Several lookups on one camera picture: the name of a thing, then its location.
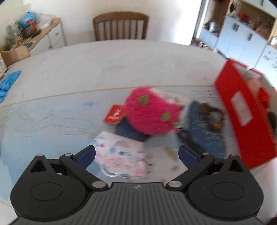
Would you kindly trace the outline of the white drawer sideboard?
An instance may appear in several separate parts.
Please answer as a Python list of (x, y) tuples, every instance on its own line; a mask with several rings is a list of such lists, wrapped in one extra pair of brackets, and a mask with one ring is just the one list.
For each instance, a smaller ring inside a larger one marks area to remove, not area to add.
[(6, 66), (9, 67), (10, 65), (30, 56), (65, 46), (66, 42), (63, 34), (61, 18), (56, 17), (51, 21), (49, 26), (42, 29), (34, 38), (25, 39), (17, 48), (9, 51), (2, 51), (1, 57)]

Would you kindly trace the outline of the wooden chair behind table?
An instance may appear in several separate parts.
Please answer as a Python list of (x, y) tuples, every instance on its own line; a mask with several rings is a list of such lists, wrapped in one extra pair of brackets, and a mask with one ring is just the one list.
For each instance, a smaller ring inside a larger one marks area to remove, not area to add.
[(131, 11), (110, 12), (94, 17), (92, 22), (96, 41), (145, 40), (149, 16)]

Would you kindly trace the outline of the floral fabric pouch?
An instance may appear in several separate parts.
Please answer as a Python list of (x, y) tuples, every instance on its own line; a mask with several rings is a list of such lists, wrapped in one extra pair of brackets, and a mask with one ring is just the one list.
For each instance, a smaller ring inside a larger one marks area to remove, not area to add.
[(143, 142), (103, 131), (90, 145), (94, 146), (95, 160), (106, 176), (128, 179), (146, 177)]

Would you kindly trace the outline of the blue patterned cloth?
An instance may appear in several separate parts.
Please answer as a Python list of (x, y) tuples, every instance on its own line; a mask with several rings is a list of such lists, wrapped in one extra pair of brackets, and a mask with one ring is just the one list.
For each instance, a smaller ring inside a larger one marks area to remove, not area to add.
[(193, 101), (178, 132), (179, 137), (197, 153), (225, 157), (224, 112), (207, 103)]

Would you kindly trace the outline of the white tall cabinet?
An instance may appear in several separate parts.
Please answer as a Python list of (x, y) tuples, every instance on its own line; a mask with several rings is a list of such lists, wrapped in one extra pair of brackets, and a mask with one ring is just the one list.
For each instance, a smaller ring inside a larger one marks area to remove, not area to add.
[(249, 68), (266, 74), (276, 72), (276, 48), (233, 17), (225, 17), (219, 35), (203, 27), (199, 39), (224, 57), (238, 60)]

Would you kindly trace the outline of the red and white cardboard box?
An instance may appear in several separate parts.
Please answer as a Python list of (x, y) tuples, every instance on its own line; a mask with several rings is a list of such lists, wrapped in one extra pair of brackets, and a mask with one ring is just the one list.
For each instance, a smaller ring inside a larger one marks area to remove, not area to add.
[(276, 157), (276, 88), (255, 69), (228, 59), (215, 87), (249, 169)]

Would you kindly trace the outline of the blue gloves on table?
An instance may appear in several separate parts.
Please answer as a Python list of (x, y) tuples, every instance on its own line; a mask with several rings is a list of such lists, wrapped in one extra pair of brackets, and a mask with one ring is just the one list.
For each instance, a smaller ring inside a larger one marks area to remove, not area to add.
[(15, 71), (12, 73), (9, 73), (6, 75), (5, 79), (1, 82), (0, 86), (0, 102), (3, 102), (7, 92), (10, 90), (13, 83), (16, 81), (16, 79), (19, 77), (19, 75), (22, 73), (21, 70)]

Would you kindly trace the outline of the pink strawberry plush hat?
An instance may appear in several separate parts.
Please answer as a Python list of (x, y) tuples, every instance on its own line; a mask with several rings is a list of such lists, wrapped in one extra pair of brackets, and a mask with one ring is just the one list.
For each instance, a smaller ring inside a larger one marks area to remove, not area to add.
[(125, 117), (136, 130), (149, 136), (166, 134), (181, 124), (183, 105), (150, 86), (137, 87), (124, 103)]

